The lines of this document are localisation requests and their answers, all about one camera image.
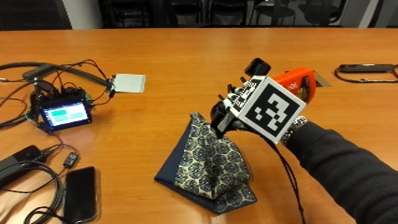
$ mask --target wooden table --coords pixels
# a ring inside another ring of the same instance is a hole
[[[270,76],[305,66],[327,80],[331,87],[317,89],[303,115],[341,132],[396,169],[398,84],[353,84],[331,73],[341,63],[398,63],[396,36],[394,29],[334,28],[1,32],[0,64],[60,64],[93,59],[109,76],[146,74],[144,93],[117,94],[109,104],[93,110],[92,124],[58,132],[65,143],[80,150],[76,168],[93,165],[100,171],[101,215],[96,223],[298,224],[294,194],[281,162],[253,134],[234,132],[227,136],[253,173],[255,204],[215,216],[154,182],[153,177],[180,140],[189,114],[199,112],[210,120],[217,95],[225,95],[229,83],[239,85],[242,70],[254,57],[273,66]],[[21,72],[1,71],[0,77],[18,78]],[[73,75],[62,79],[73,81],[92,95],[102,90]],[[18,85],[0,83],[0,96]],[[29,91],[20,92],[20,97]],[[20,104],[5,104],[0,109],[1,121],[20,109]],[[0,159],[28,145],[44,148],[57,144],[56,138],[29,122],[1,130],[0,139]],[[279,147],[294,168],[307,223],[354,223],[293,154]],[[56,171],[66,154],[65,150],[50,160]],[[6,194],[0,194],[0,203]],[[52,187],[30,195],[8,223],[21,223],[28,211],[46,205],[50,196]]]

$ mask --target robotic hand device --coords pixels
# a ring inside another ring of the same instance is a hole
[[[211,127],[218,137],[227,131],[242,130],[259,134],[277,143],[310,102],[315,79],[313,70],[298,67],[293,71],[267,77],[271,66],[254,58],[242,77],[242,87],[227,85],[227,97],[211,108]]]

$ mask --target black jacket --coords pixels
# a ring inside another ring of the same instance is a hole
[[[398,223],[398,172],[367,150],[310,122],[286,147],[358,224]]]

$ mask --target paisley cloth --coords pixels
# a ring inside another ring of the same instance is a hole
[[[201,205],[210,202],[205,207],[222,214],[257,201],[247,186],[249,170],[237,145],[225,136],[217,138],[199,113],[193,113],[190,117],[173,185],[178,192],[189,192],[182,193],[185,197],[197,195],[190,200]]]

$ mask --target bracelet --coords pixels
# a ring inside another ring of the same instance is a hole
[[[291,134],[305,125],[307,122],[310,122],[309,119],[306,119],[303,116],[298,116],[294,120],[294,123],[290,125],[289,129],[283,133],[281,137],[281,143],[283,146],[287,145],[287,141],[290,139]]]

